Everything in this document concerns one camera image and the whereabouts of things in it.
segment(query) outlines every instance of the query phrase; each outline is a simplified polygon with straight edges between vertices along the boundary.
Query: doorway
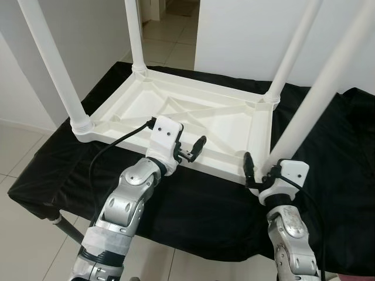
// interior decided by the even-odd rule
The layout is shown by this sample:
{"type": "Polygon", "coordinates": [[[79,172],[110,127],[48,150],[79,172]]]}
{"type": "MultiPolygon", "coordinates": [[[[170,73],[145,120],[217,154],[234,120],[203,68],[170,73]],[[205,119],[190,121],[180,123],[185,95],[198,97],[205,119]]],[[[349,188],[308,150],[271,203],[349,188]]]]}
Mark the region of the doorway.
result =
{"type": "MultiPolygon", "coordinates": [[[[146,65],[194,70],[199,0],[156,0],[159,20],[150,19],[155,0],[139,1],[146,65]]],[[[131,53],[123,61],[132,63],[131,53]]]]}

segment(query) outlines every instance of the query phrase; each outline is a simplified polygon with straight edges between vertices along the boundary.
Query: white cylindrical leg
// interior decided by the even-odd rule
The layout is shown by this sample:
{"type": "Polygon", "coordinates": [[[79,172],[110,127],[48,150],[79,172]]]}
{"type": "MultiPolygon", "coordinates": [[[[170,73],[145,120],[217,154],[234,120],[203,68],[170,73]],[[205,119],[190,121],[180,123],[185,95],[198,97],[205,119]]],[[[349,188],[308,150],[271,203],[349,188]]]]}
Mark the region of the white cylindrical leg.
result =
{"type": "Polygon", "coordinates": [[[133,56],[133,71],[145,71],[146,65],[143,60],[141,30],[138,21],[136,0],[125,0],[127,10],[128,28],[130,36],[131,53],[133,56]]]}
{"type": "Polygon", "coordinates": [[[302,15],[300,23],[289,44],[288,50],[282,59],[279,69],[276,72],[274,81],[272,82],[270,89],[264,95],[264,101],[274,104],[274,109],[280,102],[280,93],[287,82],[287,78],[293,68],[299,52],[304,45],[321,3],[322,0],[309,0],[305,8],[305,12],[302,15]]]}
{"type": "Polygon", "coordinates": [[[82,134],[90,131],[93,124],[84,112],[38,0],[18,0],[18,3],[57,92],[69,114],[73,132],[82,134]]]}
{"type": "Polygon", "coordinates": [[[266,174],[279,159],[290,159],[322,115],[339,87],[339,80],[355,52],[374,26],[375,1],[364,0],[354,21],[324,65],[308,95],[262,168],[266,174]]]}

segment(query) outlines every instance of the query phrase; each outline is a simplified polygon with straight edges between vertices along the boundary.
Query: table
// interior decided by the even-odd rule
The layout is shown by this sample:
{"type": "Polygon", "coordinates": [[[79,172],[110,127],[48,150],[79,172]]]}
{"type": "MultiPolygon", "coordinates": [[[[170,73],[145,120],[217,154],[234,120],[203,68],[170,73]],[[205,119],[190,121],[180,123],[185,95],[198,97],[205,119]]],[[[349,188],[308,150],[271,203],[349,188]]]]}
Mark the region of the table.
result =
{"type": "MultiPolygon", "coordinates": [[[[167,67],[151,69],[265,93],[270,82],[230,78],[167,67]]],[[[91,115],[131,74],[117,62],[82,102],[91,115]]],[[[308,87],[287,84],[274,111],[271,147],[288,125],[308,87]]],[[[321,206],[327,229],[326,270],[374,276],[375,264],[375,97],[357,88],[336,94],[294,159],[310,165],[304,189],[321,206]]],[[[37,217],[58,222],[60,210],[90,220],[94,214],[88,167],[105,144],[80,143],[64,122],[39,149],[8,194],[37,217]]],[[[98,195],[114,189],[118,176],[142,156],[113,148],[96,164],[98,195]]],[[[309,201],[298,193],[294,204],[319,252],[319,224],[309,201]]],[[[137,234],[206,259],[243,261],[262,254],[273,258],[266,209],[243,186],[185,167],[166,177],[147,202],[137,234]]],[[[80,234],[64,219],[57,225],[76,240],[80,234]]]]}

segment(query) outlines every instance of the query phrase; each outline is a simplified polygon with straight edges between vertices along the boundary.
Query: connector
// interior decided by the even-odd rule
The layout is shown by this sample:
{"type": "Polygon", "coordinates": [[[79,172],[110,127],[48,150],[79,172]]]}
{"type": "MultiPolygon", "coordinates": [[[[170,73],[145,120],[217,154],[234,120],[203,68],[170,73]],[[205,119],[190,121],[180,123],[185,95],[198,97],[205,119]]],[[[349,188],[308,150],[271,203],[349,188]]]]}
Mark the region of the connector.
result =
{"type": "Polygon", "coordinates": [[[151,130],[153,130],[154,126],[155,126],[155,122],[156,122],[156,118],[155,117],[152,117],[149,121],[147,121],[147,127],[151,130]]]}
{"type": "Polygon", "coordinates": [[[256,183],[254,177],[254,162],[249,152],[244,154],[243,169],[245,173],[245,188],[257,189],[262,187],[262,183],[256,183]]]}

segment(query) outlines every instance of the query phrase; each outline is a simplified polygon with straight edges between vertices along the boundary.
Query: baseboard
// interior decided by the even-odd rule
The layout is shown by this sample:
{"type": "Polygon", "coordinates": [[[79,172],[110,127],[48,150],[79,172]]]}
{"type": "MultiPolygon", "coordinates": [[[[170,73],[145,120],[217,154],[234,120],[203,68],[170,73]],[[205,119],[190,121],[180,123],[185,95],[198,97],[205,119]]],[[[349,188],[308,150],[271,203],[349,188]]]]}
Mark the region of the baseboard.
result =
{"type": "Polygon", "coordinates": [[[27,130],[27,131],[42,133],[44,135],[51,135],[55,132],[55,130],[57,130],[57,128],[55,130],[40,128],[40,127],[37,127],[37,126],[27,125],[27,124],[9,121],[9,120],[5,120],[5,119],[0,119],[0,125],[4,125],[4,126],[16,128],[16,129],[23,129],[23,130],[27,130]]]}

